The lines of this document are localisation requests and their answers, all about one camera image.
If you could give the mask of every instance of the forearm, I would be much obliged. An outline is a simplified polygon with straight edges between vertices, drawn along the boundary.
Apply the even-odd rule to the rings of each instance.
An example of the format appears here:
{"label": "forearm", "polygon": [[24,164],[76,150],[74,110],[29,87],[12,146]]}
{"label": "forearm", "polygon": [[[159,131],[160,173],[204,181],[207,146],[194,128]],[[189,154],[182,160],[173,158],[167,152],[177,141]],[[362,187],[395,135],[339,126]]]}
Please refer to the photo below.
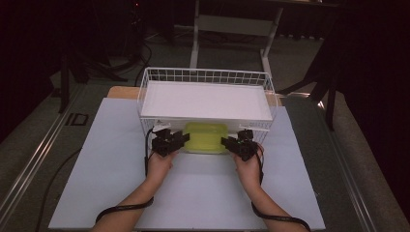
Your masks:
{"label": "forearm", "polygon": [[[269,216],[290,217],[263,189],[261,186],[246,189],[246,192],[256,209]],[[270,219],[263,219],[269,231],[303,231],[303,225],[293,222],[283,222]]]}
{"label": "forearm", "polygon": [[[148,202],[156,193],[159,186],[144,181],[118,206],[137,205]],[[139,220],[144,209],[115,212],[105,215],[92,229],[93,232],[102,231],[132,231],[136,222]]]}

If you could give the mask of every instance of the metal rail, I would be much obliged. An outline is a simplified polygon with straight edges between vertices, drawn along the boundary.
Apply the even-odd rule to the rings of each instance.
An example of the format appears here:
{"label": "metal rail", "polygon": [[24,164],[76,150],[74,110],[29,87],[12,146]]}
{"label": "metal rail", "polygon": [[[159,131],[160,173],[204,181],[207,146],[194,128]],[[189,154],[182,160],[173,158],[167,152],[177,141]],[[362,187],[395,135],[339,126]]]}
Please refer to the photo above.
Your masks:
{"label": "metal rail", "polygon": [[83,85],[78,85],[73,89],[73,99],[71,100],[70,104],[68,105],[66,110],[63,113],[59,114],[54,120],[53,124],[38,146],[37,150],[34,152],[25,167],[15,179],[15,182],[13,183],[0,206],[0,231],[3,231],[6,227],[6,224],[13,211],[15,210],[15,207],[17,206],[22,195],[27,190],[28,186],[30,185],[31,181],[42,165],[60,130],[63,128],[64,122],[68,118],[68,112],[72,108],[73,103],[75,102],[79,94],[83,91],[83,89]]}

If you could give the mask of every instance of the white sheet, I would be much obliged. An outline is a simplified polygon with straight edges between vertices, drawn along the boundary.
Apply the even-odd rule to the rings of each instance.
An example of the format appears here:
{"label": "white sheet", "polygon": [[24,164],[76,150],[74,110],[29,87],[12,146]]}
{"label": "white sheet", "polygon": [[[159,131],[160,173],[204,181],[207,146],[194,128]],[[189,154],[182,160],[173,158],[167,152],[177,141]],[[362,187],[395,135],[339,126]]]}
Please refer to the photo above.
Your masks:
{"label": "white sheet", "polygon": [[[286,109],[280,107],[264,140],[263,188],[290,215],[324,229]],[[49,224],[88,229],[144,179],[144,134],[136,101],[104,99]],[[251,209],[227,155],[180,153],[138,230],[265,229]]]}

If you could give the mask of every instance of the black strap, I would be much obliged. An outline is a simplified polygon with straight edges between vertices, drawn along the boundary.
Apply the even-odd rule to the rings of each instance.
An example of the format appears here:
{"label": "black strap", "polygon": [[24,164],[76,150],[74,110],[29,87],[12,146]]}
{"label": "black strap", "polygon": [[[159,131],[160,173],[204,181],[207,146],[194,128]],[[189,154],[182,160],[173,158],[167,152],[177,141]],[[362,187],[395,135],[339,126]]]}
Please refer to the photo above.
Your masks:
{"label": "black strap", "polygon": [[124,206],[114,206],[108,209],[103,210],[96,218],[96,223],[105,215],[111,214],[114,212],[120,211],[128,211],[128,210],[140,210],[151,206],[154,202],[154,197],[152,197],[149,201],[138,204],[138,205],[124,205]]}
{"label": "black strap", "polygon": [[307,231],[310,231],[310,227],[308,226],[308,224],[307,224],[304,220],[302,220],[302,219],[300,219],[300,218],[296,218],[296,217],[285,217],[285,216],[269,216],[269,215],[264,215],[264,214],[260,213],[260,212],[256,209],[256,207],[253,205],[253,203],[251,203],[251,205],[252,205],[253,212],[254,212],[258,217],[260,217],[260,218],[270,219],[270,220],[277,220],[277,221],[284,221],[284,222],[299,223],[299,224],[303,225],[304,228],[305,228]]}

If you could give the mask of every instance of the hand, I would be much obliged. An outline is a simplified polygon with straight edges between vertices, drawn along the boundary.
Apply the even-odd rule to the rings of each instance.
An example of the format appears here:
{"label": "hand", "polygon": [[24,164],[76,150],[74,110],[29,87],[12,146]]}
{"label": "hand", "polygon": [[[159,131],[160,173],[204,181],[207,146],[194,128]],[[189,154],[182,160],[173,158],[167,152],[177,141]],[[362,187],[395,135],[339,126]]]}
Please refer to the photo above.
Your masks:
{"label": "hand", "polygon": [[260,144],[258,144],[258,156],[252,156],[252,158],[247,161],[243,161],[237,154],[232,154],[236,163],[236,171],[238,172],[239,180],[247,193],[249,193],[251,189],[260,188],[260,167],[257,159],[260,159],[262,154],[263,147]]}
{"label": "hand", "polygon": [[152,183],[155,187],[159,187],[165,177],[168,174],[169,169],[172,167],[172,161],[178,151],[169,154],[166,157],[162,157],[157,153],[151,155],[148,160],[148,173],[146,182]]}

